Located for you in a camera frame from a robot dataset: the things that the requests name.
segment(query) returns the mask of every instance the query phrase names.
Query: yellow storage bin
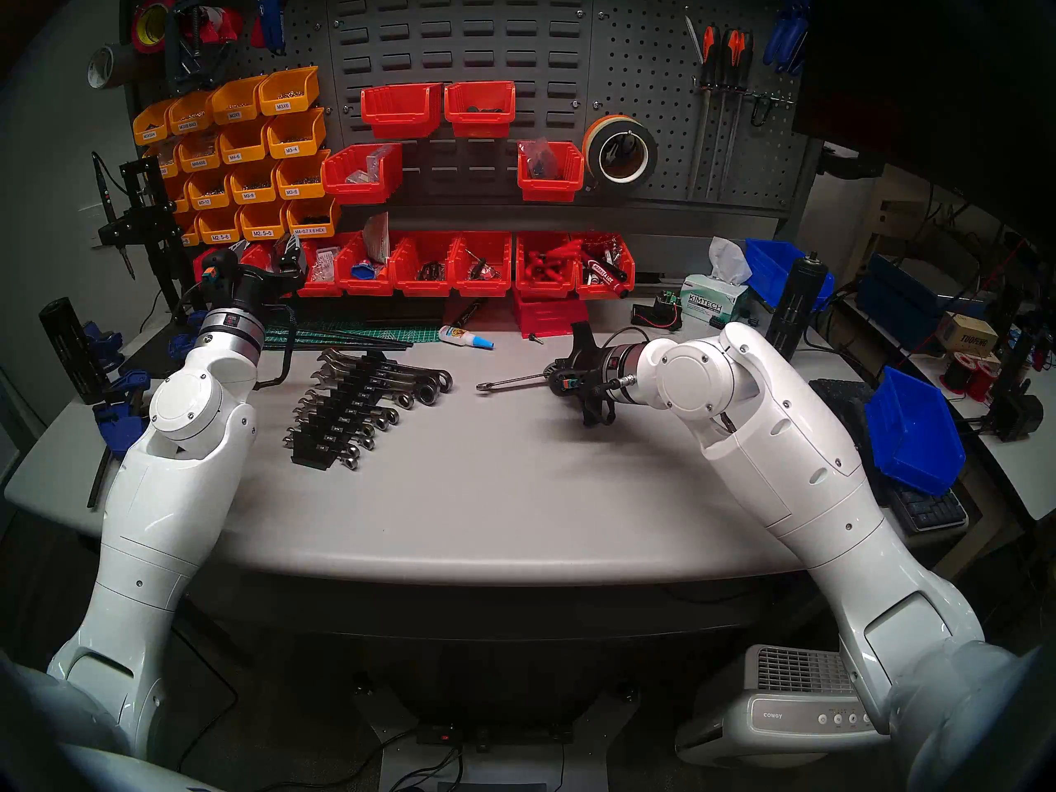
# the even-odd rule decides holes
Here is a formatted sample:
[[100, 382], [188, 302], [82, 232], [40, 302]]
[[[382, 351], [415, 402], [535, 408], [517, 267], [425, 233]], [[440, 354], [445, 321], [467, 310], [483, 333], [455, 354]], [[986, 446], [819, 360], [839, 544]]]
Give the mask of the yellow storage bin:
[[192, 172], [187, 180], [187, 201], [191, 209], [219, 209], [231, 203], [223, 170]]
[[137, 145], [146, 146], [169, 137], [171, 131], [166, 111], [173, 100], [167, 98], [155, 101], [135, 117], [132, 121], [132, 137]]
[[267, 125], [259, 116], [251, 121], [228, 125], [220, 132], [220, 158], [224, 164], [259, 162], [267, 155]]
[[227, 189], [235, 204], [266, 204], [276, 200], [276, 164], [270, 158], [235, 167], [227, 176]]
[[322, 166], [328, 157], [329, 150], [320, 150], [307, 158], [283, 158], [279, 162], [275, 182], [279, 197], [321, 199], [325, 195]]
[[296, 68], [267, 76], [258, 92], [266, 116], [302, 113], [319, 96], [319, 68]]
[[341, 205], [332, 197], [291, 201], [286, 208], [286, 225], [300, 238], [333, 238], [340, 218]]
[[176, 161], [184, 172], [214, 170], [220, 167], [220, 150], [215, 130], [185, 135], [176, 147]]
[[186, 96], [181, 96], [166, 112], [169, 130], [177, 135], [205, 130], [212, 126], [212, 109], [209, 107], [209, 96], [204, 90], [195, 90]]
[[199, 212], [199, 237], [203, 244], [233, 244], [242, 238], [239, 229], [239, 208], [209, 209]]
[[180, 173], [180, 164], [176, 162], [176, 146], [178, 144], [180, 138], [170, 138], [166, 142], [151, 145], [147, 148], [147, 152], [143, 154], [143, 157], [149, 158], [151, 155], [156, 155], [162, 177], [171, 178], [173, 175]]
[[272, 158], [315, 155], [326, 137], [321, 107], [306, 113], [272, 118], [267, 126], [267, 145]]
[[193, 212], [183, 212], [175, 215], [176, 226], [183, 230], [181, 240], [184, 246], [197, 246], [202, 239], [197, 233], [197, 216]]
[[239, 228], [247, 241], [274, 241], [286, 231], [286, 205], [252, 204], [239, 210]]
[[165, 194], [169, 196], [169, 201], [176, 205], [173, 211], [177, 215], [190, 209], [190, 204], [187, 202], [187, 193], [185, 192], [186, 187], [186, 180], [178, 176], [165, 180]]
[[250, 76], [216, 88], [209, 98], [212, 119], [218, 125], [231, 125], [257, 118], [261, 113], [258, 89], [266, 78], [267, 76]]

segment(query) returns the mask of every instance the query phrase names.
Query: glue bottle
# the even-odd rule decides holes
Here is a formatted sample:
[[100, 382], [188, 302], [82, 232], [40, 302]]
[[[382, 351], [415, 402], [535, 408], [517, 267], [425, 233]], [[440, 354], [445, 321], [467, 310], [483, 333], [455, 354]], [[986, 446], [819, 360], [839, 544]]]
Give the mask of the glue bottle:
[[437, 333], [445, 343], [454, 343], [458, 346], [476, 346], [477, 348], [494, 348], [495, 344], [483, 337], [477, 337], [472, 332], [457, 326], [441, 326]]

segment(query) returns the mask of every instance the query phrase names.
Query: tape roll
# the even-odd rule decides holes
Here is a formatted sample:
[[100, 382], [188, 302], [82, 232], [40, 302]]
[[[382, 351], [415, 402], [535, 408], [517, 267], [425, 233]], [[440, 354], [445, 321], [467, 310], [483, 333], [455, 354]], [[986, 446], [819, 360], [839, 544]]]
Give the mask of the tape roll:
[[656, 138], [637, 118], [602, 116], [583, 136], [583, 155], [600, 188], [628, 192], [657, 168]]
[[132, 44], [139, 53], [165, 50], [165, 18], [176, 0], [146, 0], [132, 15]]

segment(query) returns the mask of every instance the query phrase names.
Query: keyboard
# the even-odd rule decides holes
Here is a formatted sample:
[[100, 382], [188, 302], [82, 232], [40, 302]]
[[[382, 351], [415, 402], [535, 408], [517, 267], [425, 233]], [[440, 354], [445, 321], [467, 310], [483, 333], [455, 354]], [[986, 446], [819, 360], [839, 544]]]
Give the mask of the keyboard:
[[886, 476], [873, 464], [869, 423], [865, 416], [865, 403], [872, 397], [872, 389], [868, 384], [823, 379], [811, 380], [810, 388], [851, 435], [873, 496], [880, 505], [891, 508], [906, 533], [925, 533], [968, 524], [968, 515], [953, 491], [931, 496]]

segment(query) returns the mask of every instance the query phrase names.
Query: white table top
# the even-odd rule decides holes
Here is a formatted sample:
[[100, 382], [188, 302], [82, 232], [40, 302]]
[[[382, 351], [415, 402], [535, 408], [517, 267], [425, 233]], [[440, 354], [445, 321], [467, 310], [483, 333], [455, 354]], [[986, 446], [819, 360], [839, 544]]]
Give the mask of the white table top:
[[[570, 337], [523, 340], [509, 305], [491, 303], [471, 324], [493, 352], [427, 343], [397, 353], [449, 370], [455, 388], [433, 408], [402, 412], [356, 472], [290, 463], [282, 437], [320, 365], [317, 353], [296, 353], [285, 383], [250, 397], [257, 441], [214, 555], [271, 572], [431, 584], [627, 584], [799, 567], [744, 514], [674, 416], [618, 406], [612, 426], [587, 429], [578, 401], [545, 386], [477, 393], [478, 382], [541, 372], [570, 351]], [[628, 312], [629, 301], [590, 304], [599, 342]], [[714, 333], [686, 318], [676, 337]], [[822, 352], [797, 352], [793, 365], [806, 379], [857, 379]], [[280, 366], [280, 353], [265, 354], [261, 379]], [[12, 478], [7, 501], [98, 535], [101, 510], [84, 502], [101, 450], [90, 409], [71, 403]]]
[[[855, 305], [852, 298], [845, 302], [868, 319], [868, 315]], [[891, 345], [899, 345], [899, 341], [886, 329], [871, 320], [869, 322]], [[909, 355], [906, 350], [902, 350], [902, 354], [908, 356], [909, 362], [939, 388], [962, 417], [981, 417], [989, 412], [988, 406], [976, 402], [970, 397], [954, 394], [939, 382], [939, 376], [946, 371], [945, 358]], [[980, 434], [979, 439], [1007, 477], [1026, 512], [1034, 520], [1041, 520], [1056, 510], [1056, 476], [1053, 475], [1053, 459], [1056, 458], [1056, 372], [1030, 370], [1026, 374], [1031, 380], [1029, 392], [1041, 401], [1044, 409], [1045, 416], [1041, 426], [1033, 434], [1015, 442], [1002, 442], [991, 433]]]

